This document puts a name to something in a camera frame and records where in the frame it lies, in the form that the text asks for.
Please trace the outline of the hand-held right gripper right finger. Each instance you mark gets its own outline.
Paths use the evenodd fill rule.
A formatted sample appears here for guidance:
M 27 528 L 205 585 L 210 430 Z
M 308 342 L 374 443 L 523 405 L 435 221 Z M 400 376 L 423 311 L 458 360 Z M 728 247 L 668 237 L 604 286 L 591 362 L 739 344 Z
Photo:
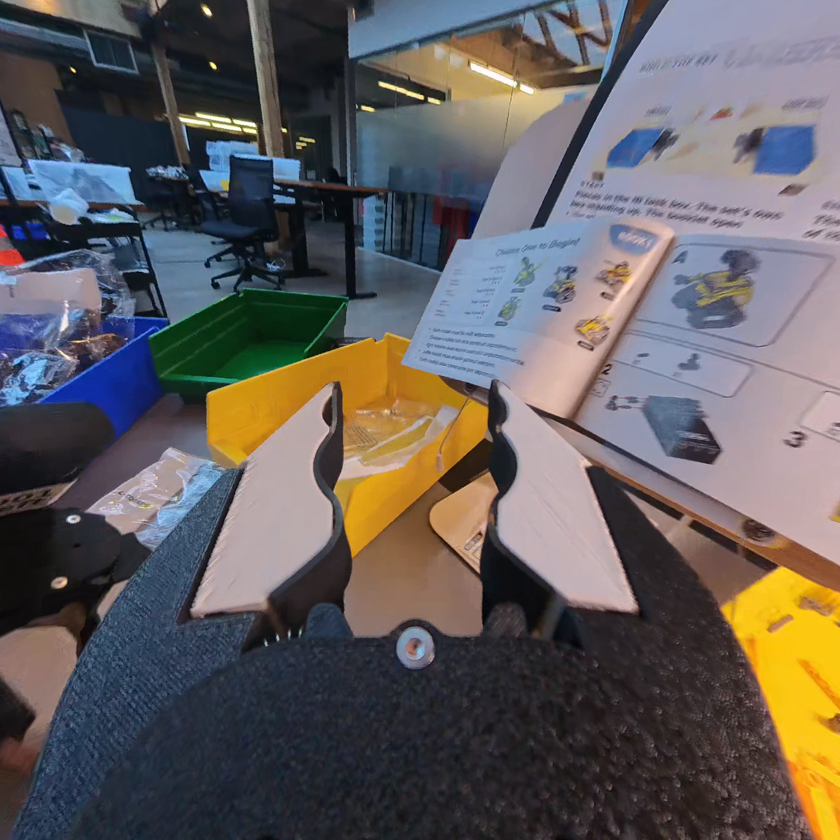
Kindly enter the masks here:
M 528 633 L 550 638 L 569 608 L 638 616 L 596 492 L 602 471 L 502 382 L 487 407 L 497 492 L 479 557 L 483 621 L 512 605 Z

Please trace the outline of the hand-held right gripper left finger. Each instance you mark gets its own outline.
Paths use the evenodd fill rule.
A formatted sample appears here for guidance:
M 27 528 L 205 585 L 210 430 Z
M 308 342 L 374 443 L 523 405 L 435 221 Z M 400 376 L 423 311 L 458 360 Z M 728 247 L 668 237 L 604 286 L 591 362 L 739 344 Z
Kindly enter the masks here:
M 191 618 L 249 613 L 304 626 L 320 605 L 342 615 L 352 572 L 335 493 L 342 468 L 343 393 L 334 381 L 236 468 Z

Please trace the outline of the small clear bag white label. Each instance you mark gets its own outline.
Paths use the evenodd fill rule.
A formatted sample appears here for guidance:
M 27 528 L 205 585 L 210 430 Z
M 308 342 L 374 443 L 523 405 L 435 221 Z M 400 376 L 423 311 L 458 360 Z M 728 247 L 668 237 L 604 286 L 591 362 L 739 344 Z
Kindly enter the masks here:
M 87 512 L 105 517 L 122 535 L 132 534 L 154 551 L 224 472 L 210 459 L 168 448 L 156 462 L 97 500 Z

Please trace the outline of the yellow storage bin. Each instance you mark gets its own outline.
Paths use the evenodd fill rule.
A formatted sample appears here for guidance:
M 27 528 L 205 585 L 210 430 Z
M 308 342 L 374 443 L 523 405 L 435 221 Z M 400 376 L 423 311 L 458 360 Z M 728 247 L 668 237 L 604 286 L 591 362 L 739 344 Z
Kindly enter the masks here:
M 466 457 L 487 432 L 487 409 L 469 402 L 439 377 L 403 364 L 408 339 L 387 333 L 331 350 L 211 392 L 206 399 L 207 443 L 223 466 L 238 466 L 316 392 L 339 382 L 345 427 L 367 407 L 417 404 L 404 444 L 385 446 L 388 469 L 363 474 L 345 464 L 335 493 L 357 555 L 444 473 Z

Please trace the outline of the large clear bag white label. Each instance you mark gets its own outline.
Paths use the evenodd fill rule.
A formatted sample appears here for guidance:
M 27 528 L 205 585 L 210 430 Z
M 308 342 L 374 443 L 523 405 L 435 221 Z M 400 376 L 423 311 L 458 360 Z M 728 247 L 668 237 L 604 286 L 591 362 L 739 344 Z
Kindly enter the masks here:
M 456 414 L 451 405 L 403 396 L 345 410 L 340 480 L 363 480 L 404 467 L 448 429 Z

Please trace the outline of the blue storage bin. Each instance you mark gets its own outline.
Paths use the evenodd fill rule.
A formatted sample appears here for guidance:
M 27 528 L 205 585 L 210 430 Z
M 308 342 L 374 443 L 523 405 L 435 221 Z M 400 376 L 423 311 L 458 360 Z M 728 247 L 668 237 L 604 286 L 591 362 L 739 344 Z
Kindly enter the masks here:
M 150 339 L 169 324 L 167 318 L 135 318 L 130 341 L 48 391 L 38 403 L 96 406 L 110 423 L 110 443 L 116 442 L 162 399 L 163 387 L 154 368 Z

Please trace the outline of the grey desk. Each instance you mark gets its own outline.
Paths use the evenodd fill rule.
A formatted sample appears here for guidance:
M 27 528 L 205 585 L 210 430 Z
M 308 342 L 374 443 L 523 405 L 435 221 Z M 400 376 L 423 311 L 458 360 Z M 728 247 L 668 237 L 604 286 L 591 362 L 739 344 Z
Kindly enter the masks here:
M 591 482 L 613 533 L 640 614 L 573 606 L 561 642 L 578 642 L 598 665 L 624 679 L 668 718 L 722 716 L 745 668 L 737 641 L 713 598 L 622 484 L 603 469 Z M 200 623 L 188 616 L 203 552 L 214 534 L 230 478 L 220 479 L 159 548 L 147 553 L 110 614 L 59 688 L 47 715 L 54 742 L 12 838 L 62 838 L 74 817 L 139 732 L 183 691 L 268 630 L 261 608 Z M 350 626 L 384 636 L 409 618 L 433 631 L 478 631 L 480 586 L 409 511 L 353 558 L 344 596 Z

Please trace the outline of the wooden top background desk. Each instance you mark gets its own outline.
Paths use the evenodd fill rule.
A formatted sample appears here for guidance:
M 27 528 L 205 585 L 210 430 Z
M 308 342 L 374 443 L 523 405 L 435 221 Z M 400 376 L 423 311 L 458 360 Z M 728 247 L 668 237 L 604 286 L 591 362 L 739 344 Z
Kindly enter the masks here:
M 354 202 L 363 201 L 372 196 L 388 197 L 390 191 L 384 187 L 300 181 L 277 177 L 274 179 L 274 184 L 277 193 L 292 195 L 296 200 L 302 199 L 304 196 L 332 198 L 343 226 L 345 296 L 349 300 L 377 298 L 375 291 L 363 291 L 357 287 Z

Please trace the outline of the white printed sheet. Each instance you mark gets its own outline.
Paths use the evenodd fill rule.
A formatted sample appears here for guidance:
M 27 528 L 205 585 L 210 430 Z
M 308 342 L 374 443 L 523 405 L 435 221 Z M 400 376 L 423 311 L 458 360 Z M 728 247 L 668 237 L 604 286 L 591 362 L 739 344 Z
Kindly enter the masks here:
M 435 503 L 429 512 L 431 529 L 476 575 L 480 574 L 490 504 L 496 495 L 496 483 L 485 470 Z

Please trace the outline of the yellow bin with bricks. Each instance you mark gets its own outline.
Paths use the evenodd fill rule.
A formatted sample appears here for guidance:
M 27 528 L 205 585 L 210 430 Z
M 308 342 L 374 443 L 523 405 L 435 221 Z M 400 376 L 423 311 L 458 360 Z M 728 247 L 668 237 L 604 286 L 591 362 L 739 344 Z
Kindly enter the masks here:
M 721 611 L 759 681 L 816 838 L 839 838 L 839 594 L 777 568 Z

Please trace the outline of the instruction booklet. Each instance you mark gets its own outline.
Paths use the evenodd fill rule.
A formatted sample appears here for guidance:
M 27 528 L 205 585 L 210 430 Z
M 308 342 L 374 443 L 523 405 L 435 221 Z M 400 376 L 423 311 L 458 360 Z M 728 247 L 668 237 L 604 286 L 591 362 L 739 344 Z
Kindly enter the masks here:
M 838 563 L 839 2 L 653 2 L 528 232 L 459 243 L 404 363 Z

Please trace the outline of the black office chair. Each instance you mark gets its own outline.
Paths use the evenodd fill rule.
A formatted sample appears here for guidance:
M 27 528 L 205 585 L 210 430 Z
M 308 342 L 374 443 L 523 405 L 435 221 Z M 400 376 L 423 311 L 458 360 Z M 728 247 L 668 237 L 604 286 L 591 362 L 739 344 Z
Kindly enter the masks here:
M 206 220 L 198 231 L 228 244 L 238 260 L 239 269 L 211 278 L 211 287 L 219 288 L 221 279 L 236 276 L 233 293 L 255 278 L 281 290 L 282 269 L 269 268 L 265 262 L 265 246 L 277 242 L 279 227 L 275 210 L 274 171 L 270 159 L 231 155 L 227 189 L 228 216 Z

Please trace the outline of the shelf of coloured bins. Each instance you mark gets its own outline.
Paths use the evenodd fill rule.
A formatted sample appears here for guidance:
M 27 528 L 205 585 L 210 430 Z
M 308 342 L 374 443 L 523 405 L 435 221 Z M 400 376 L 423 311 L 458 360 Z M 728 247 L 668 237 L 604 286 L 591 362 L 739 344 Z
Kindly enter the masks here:
M 365 199 L 362 247 L 432 270 L 442 270 L 456 243 L 470 237 L 484 201 L 391 191 Z

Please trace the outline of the cluttered background table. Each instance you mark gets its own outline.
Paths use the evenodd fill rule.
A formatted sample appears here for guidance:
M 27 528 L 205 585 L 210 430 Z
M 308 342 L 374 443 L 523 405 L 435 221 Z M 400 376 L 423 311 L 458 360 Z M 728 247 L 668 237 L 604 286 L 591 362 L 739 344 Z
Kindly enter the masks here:
M 2 266 L 91 250 L 121 272 L 140 315 L 168 312 L 130 170 L 111 164 L 17 160 L 2 164 Z

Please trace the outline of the wooden support post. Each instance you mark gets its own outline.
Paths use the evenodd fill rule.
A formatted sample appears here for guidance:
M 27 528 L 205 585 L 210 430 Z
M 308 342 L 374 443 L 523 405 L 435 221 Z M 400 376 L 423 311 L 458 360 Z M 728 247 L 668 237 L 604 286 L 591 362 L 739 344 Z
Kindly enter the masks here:
M 287 157 L 270 1 L 247 1 L 251 44 L 259 93 L 262 135 L 266 154 Z

